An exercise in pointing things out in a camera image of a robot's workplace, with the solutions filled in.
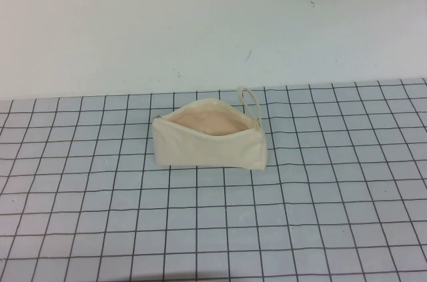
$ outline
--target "grid line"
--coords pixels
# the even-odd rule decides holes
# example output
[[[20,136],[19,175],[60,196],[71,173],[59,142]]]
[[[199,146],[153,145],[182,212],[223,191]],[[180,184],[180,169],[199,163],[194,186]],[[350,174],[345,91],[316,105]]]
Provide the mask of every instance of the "grid line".
[[[152,117],[234,91],[0,102],[0,279],[425,280],[427,81],[254,93],[264,172],[155,164]]]

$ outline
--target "cream zipper pouch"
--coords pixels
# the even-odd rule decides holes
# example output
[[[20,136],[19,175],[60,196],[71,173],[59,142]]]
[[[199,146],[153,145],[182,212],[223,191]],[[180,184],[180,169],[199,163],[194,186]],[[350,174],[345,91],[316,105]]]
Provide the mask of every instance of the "cream zipper pouch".
[[[247,91],[255,101],[258,116],[243,98]],[[252,117],[217,99],[195,101],[153,122],[155,160],[160,165],[243,167],[264,170],[267,164],[266,136],[261,109],[254,93],[239,88],[240,102]]]

